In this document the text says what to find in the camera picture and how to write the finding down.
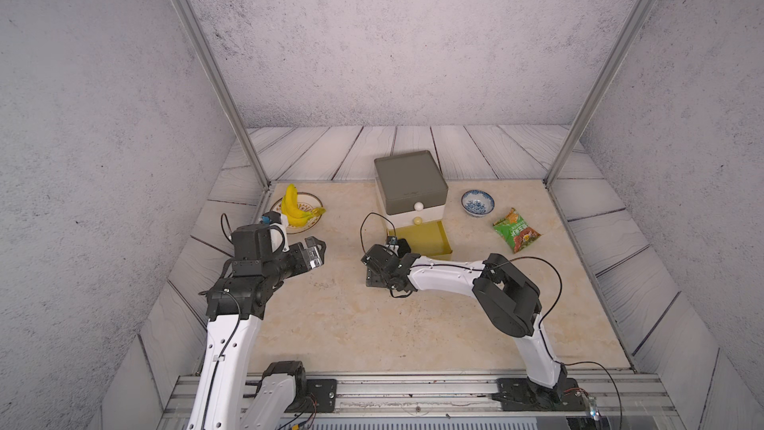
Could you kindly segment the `yellow bottom drawer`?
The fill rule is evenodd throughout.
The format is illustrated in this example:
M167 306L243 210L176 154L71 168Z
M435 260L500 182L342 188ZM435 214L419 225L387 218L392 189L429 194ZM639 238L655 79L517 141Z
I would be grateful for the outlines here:
M441 220L390 229L389 236L407 241L411 252L434 260L450 260L453 254L446 229Z

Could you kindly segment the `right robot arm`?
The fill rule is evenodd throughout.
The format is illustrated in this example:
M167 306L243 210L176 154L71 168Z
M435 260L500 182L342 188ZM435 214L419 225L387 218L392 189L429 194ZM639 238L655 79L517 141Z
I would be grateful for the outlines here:
M483 261L459 263L375 245L361 262L374 285L394 298L438 291L476 299L493 326L515 340L531 383L557 390L565 380L564 364L547 342L540 290L511 260L493 253Z

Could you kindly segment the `black brooch box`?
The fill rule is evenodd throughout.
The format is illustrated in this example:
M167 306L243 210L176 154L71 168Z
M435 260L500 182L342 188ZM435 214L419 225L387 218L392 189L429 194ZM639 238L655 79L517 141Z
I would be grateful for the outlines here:
M367 268L366 269L366 286L369 288L386 289L388 287L384 278L376 271Z
M399 239L397 241L397 254L400 258L403 258L405 255L412 252L410 245L408 244L406 239Z

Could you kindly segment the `three-tier drawer cabinet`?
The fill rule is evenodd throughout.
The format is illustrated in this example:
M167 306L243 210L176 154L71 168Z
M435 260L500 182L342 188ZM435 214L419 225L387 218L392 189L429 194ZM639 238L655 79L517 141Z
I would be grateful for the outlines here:
M374 168L379 213L389 232L444 218L449 186L430 151L378 157Z

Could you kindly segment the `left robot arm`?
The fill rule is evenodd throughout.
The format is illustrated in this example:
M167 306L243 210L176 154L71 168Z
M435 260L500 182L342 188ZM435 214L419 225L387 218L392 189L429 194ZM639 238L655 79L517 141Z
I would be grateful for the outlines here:
M306 398L306 373L297 360L267 368L249 407L244 406L250 356L267 302L285 280L324 264L326 242L308 237L290 244L272 221L230 233L234 257L206 293L207 342L189 429L275 429L289 408Z

